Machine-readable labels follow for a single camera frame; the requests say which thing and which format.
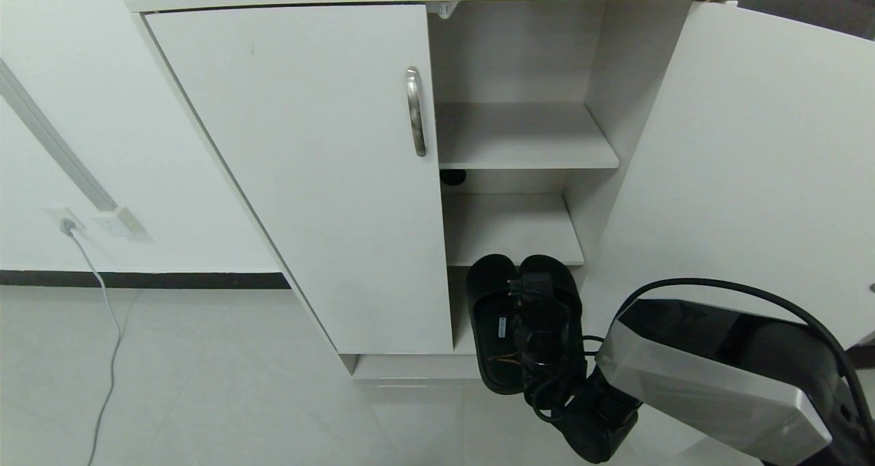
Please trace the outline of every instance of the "cabinet door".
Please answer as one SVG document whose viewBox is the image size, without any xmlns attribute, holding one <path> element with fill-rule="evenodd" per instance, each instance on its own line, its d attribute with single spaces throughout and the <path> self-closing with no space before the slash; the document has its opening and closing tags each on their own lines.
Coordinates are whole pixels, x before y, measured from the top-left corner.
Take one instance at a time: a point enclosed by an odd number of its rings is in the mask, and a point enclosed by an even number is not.
<svg viewBox="0 0 875 466">
<path fill-rule="evenodd" d="M 596 334 L 635 288 L 687 276 L 782 295 L 844 345 L 875 331 L 875 45 L 694 4 L 594 258 Z M 791 317 L 717 289 L 660 294 Z"/>
<path fill-rule="evenodd" d="M 337 350 L 451 351 L 425 7 L 146 20 Z M 410 66 L 421 79 L 424 157 L 407 107 Z"/>
</svg>

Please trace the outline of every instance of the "metal door handle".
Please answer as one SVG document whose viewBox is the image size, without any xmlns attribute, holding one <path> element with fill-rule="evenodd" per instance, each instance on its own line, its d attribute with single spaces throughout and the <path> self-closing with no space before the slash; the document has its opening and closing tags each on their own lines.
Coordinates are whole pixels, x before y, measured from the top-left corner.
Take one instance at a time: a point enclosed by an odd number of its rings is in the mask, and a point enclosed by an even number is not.
<svg viewBox="0 0 875 466">
<path fill-rule="evenodd" d="M 419 70 L 407 68 L 407 108 L 410 111 L 410 128 L 413 130 L 413 147 L 416 154 L 425 157 L 425 134 L 422 133 L 422 110 L 419 99 Z"/>
</svg>

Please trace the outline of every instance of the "black sandal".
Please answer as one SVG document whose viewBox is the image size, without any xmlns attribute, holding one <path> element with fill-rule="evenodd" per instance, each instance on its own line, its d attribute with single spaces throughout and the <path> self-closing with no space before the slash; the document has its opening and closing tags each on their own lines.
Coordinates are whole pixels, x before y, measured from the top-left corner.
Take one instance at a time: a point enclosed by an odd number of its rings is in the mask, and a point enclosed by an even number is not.
<svg viewBox="0 0 875 466">
<path fill-rule="evenodd" d="M 497 394 L 519 394 L 523 389 L 510 325 L 516 298 L 509 294 L 507 283 L 516 278 L 513 261 L 502 254 L 479 258 L 466 277 L 477 364 L 484 384 Z"/>
</svg>

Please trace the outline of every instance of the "plug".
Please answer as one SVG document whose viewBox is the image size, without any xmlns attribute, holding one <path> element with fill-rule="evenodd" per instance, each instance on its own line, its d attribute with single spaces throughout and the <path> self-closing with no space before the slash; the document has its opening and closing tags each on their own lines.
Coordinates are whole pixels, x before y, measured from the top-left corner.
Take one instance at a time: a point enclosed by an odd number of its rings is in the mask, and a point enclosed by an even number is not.
<svg viewBox="0 0 875 466">
<path fill-rule="evenodd" d="M 76 223 L 73 220 L 69 220 L 69 218 L 60 219 L 60 232 L 63 235 L 68 236 L 68 238 L 72 237 L 72 230 L 76 228 Z"/>
</svg>

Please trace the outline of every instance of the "open cabinet door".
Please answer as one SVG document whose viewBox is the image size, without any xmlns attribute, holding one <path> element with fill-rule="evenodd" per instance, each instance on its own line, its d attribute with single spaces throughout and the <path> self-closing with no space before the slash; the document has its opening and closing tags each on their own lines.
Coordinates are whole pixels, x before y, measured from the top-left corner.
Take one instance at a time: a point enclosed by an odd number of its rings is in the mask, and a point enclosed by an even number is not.
<svg viewBox="0 0 875 466">
<path fill-rule="evenodd" d="M 775 292 L 845 346 L 875 331 L 875 44 L 695 3 L 582 287 L 603 335 L 641 285 Z M 791 318 L 717 289 L 651 292 Z"/>
</svg>

